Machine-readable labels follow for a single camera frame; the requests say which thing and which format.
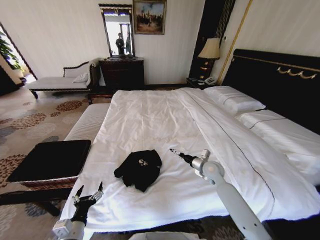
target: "dresser drawer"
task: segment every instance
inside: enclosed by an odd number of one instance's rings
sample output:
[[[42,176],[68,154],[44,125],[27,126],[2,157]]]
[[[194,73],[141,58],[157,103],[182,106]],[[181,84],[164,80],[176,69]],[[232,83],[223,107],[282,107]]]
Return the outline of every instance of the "dresser drawer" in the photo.
[[[142,58],[107,59],[100,61],[106,88],[116,90],[139,90],[144,87],[144,61]]]

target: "black jacket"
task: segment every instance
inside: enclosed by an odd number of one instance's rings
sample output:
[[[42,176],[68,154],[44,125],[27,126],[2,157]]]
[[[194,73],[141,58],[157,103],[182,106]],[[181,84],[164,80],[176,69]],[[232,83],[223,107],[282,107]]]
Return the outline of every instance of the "black jacket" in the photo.
[[[124,162],[114,171],[116,178],[121,178],[128,187],[145,192],[154,183],[160,173],[162,161],[156,150],[136,151],[129,154]]]

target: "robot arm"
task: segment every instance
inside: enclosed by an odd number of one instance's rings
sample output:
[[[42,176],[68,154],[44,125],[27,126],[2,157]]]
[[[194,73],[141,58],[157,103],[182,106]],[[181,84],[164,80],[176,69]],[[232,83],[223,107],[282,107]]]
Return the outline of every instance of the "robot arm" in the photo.
[[[98,191],[93,195],[80,197],[84,186],[76,192],[74,199],[75,213],[71,219],[59,220],[53,227],[53,232],[59,237],[59,240],[82,240],[84,229],[87,224],[89,208],[94,205],[104,194],[102,182]]]
[[[195,170],[195,173],[216,186],[216,191],[225,208],[232,217],[238,229],[248,240],[272,240],[260,220],[237,189],[224,179],[225,171],[222,165],[215,161],[208,161],[210,152],[204,149],[201,157],[185,155],[175,149],[173,153],[183,158]]]

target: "picture frame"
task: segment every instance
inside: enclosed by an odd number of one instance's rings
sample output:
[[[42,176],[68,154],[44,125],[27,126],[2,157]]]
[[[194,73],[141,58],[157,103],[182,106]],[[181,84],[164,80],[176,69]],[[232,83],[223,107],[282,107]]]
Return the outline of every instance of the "picture frame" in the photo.
[[[164,35],[167,0],[133,0],[135,34]]]

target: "carpet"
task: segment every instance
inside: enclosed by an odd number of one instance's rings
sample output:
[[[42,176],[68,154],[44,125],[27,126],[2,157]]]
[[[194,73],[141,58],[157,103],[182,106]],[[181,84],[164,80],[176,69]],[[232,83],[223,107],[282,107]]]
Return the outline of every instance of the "carpet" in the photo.
[[[7,183],[7,177],[36,144],[63,141],[88,107],[85,93],[38,95],[35,99],[22,87],[0,96],[0,193],[27,190],[20,184]],[[64,201],[53,204],[62,208]],[[0,206],[0,240],[55,240],[51,230],[58,219],[33,203]],[[243,239],[229,216],[177,222],[147,231],[196,233],[207,240]],[[91,240],[127,240],[140,232],[95,233]]]

